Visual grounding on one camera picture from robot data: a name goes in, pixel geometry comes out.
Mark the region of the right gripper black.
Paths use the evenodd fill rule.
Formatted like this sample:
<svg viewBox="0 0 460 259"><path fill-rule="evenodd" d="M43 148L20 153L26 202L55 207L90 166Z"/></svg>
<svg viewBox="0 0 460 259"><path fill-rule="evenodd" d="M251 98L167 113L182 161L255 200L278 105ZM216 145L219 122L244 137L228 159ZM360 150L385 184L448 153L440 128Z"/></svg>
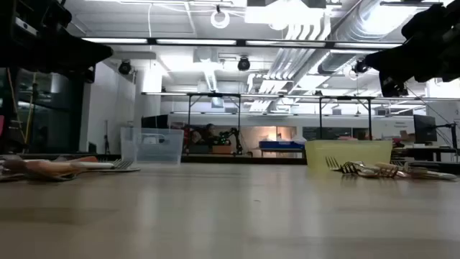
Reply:
<svg viewBox="0 0 460 259"><path fill-rule="evenodd" d="M364 58L367 67L379 71L384 97L406 96L405 83L411 78L418 83L460 78L460 0L417 13L401 33L403 44Z"/></svg>

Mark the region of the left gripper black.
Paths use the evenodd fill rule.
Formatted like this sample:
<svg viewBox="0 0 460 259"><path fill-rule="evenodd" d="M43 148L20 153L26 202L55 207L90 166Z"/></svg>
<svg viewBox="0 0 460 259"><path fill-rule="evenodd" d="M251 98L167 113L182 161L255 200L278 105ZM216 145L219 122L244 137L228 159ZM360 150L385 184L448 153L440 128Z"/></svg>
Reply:
<svg viewBox="0 0 460 259"><path fill-rule="evenodd" d="M0 67L17 66L94 82L96 64L114 51L67 31L72 14L65 8L66 1L0 0ZM38 35L15 27L15 17L34 27Z"/></svg>

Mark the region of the black tripod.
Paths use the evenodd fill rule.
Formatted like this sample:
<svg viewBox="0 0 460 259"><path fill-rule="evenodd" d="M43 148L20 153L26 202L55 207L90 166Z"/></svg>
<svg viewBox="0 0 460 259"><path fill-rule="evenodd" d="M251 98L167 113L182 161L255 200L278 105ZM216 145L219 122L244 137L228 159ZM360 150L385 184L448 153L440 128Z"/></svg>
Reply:
<svg viewBox="0 0 460 259"><path fill-rule="evenodd" d="M36 101L38 96L38 83L34 82L32 84L32 116L31 116L31 126L30 126L30 137L29 137L29 150L33 151L33 140L34 140L34 120L36 112Z"/></svg>

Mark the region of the black computer monitor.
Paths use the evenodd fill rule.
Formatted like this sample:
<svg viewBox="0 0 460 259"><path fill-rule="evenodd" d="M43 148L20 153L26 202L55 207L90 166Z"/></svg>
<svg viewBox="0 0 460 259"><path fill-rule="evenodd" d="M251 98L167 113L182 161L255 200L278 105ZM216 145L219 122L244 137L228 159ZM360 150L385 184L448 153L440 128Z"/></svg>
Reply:
<svg viewBox="0 0 460 259"><path fill-rule="evenodd" d="M413 115L415 142L427 143L437 141L436 119L426 115Z"/></svg>
<svg viewBox="0 0 460 259"><path fill-rule="evenodd" d="M141 126L142 128L167 129L169 127L168 117L169 116L167 114L142 117Z"/></svg>

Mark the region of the thin black stand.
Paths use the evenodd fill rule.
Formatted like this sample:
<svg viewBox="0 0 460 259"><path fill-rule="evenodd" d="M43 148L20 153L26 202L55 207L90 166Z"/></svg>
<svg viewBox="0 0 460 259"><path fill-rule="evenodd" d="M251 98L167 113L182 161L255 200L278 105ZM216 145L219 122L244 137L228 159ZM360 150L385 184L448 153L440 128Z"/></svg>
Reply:
<svg viewBox="0 0 460 259"><path fill-rule="evenodd" d="M105 155L110 155L110 145L109 145L109 136L108 136L108 120L104 120L104 135L103 135L103 141L104 141L104 154Z"/></svg>

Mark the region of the black background desk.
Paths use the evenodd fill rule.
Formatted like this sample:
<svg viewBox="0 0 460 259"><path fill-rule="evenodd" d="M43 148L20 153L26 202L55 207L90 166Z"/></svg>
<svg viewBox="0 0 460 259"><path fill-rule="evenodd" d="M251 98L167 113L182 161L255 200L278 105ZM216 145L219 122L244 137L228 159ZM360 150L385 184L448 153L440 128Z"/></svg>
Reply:
<svg viewBox="0 0 460 259"><path fill-rule="evenodd" d="M391 158L393 160L420 160L431 162L447 162L459 154L458 149L449 146L435 145L406 145L394 147Z"/></svg>

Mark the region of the yellow plastic bin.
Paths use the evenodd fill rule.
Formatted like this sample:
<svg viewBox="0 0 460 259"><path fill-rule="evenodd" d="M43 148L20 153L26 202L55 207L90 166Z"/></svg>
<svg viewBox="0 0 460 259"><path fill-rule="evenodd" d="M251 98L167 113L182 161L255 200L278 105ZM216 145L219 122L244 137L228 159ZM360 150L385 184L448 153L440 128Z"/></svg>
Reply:
<svg viewBox="0 0 460 259"><path fill-rule="evenodd" d="M389 163L392 154L390 140L311 140L305 143L308 167L313 171L327 171L327 158L335 158L339 165L361 161L365 165Z"/></svg>

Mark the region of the clear plastic bin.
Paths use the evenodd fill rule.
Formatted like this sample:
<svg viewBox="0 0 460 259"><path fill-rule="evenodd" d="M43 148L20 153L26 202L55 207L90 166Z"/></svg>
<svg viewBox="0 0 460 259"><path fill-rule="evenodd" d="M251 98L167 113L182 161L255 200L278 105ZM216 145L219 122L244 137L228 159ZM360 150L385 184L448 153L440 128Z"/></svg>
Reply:
<svg viewBox="0 0 460 259"><path fill-rule="evenodd" d="M122 127L120 129L121 159L134 163L180 164L184 131Z"/></svg>

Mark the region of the person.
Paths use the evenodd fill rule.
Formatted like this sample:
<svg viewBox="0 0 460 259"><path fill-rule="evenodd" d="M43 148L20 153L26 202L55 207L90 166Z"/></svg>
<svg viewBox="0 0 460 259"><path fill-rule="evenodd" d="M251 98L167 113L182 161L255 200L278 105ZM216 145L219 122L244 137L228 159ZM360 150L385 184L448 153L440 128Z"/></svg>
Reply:
<svg viewBox="0 0 460 259"><path fill-rule="evenodd" d="M215 133L215 125L214 124L207 124L203 131L203 140L207 145L214 145L217 136Z"/></svg>

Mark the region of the blue storage bin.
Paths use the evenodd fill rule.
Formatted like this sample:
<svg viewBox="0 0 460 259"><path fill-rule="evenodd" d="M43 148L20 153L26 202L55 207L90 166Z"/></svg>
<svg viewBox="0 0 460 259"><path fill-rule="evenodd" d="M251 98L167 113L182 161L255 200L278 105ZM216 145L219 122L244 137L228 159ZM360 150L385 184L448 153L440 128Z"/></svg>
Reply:
<svg viewBox="0 0 460 259"><path fill-rule="evenodd" d="M260 149L299 149L304 150L305 144L294 141L259 141Z"/></svg>

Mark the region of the black overhead light bar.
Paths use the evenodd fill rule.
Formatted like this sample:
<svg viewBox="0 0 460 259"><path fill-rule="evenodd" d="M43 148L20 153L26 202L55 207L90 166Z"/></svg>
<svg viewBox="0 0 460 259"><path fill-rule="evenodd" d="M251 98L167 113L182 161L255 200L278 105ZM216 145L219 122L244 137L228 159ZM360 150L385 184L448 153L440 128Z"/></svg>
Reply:
<svg viewBox="0 0 460 259"><path fill-rule="evenodd" d="M225 47L280 47L307 49L385 50L400 45L399 42L341 42L324 40L245 40L201 38L136 38L136 37L83 37L83 40L105 45L164 45L164 46L225 46Z"/></svg>

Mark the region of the silver ventilation duct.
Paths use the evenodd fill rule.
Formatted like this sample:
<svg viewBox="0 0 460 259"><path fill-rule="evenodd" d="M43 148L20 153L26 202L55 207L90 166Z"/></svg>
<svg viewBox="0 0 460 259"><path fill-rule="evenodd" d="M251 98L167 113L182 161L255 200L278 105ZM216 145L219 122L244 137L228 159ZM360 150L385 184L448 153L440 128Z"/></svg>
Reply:
<svg viewBox="0 0 460 259"><path fill-rule="evenodd" d="M410 16L417 12L416 6L401 5L401 0L394 0L395 6L389 5L390 0L360 0L353 10L337 27L331 25L328 13L321 18L325 35L320 40L341 42L378 42L397 29Z"/></svg>

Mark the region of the black background station frame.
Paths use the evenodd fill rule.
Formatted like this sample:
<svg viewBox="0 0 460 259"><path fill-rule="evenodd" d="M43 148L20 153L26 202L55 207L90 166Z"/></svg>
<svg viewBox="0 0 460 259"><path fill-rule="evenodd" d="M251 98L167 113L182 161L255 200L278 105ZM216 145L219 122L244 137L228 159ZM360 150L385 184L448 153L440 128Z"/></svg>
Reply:
<svg viewBox="0 0 460 259"><path fill-rule="evenodd" d="M362 101L366 100L367 104L363 104L364 108L367 108L368 110L368 132L369 132L369 140L373 140L372 136L372 113L371 113L371 103L372 100L374 100L374 97L372 96L319 96L318 97L318 104L319 104L319 136L322 139L323 138L323 100L324 99L329 99L329 100L338 100L338 101Z"/></svg>
<svg viewBox="0 0 460 259"><path fill-rule="evenodd" d="M240 131L241 131L241 104L242 104L242 95L241 94L235 94L235 93L218 93L218 92L215 92L215 91L212 91L212 92L197 92L197 93L187 93L186 96L188 97L188 121L187 121L187 125L188 125L188 141L186 143L186 148L185 148L185 153L187 155L190 154L190 144L192 143L192 140L191 140L191 137L192 137L192 134L191 134L191 109L193 107L193 103L192 103L192 97L193 96L198 96L198 98L200 99L202 96L207 96L207 97L219 97L219 98L224 98L224 97L236 97L238 98L239 102L238 104L236 105L236 107L238 108L238 133L240 134Z"/></svg>

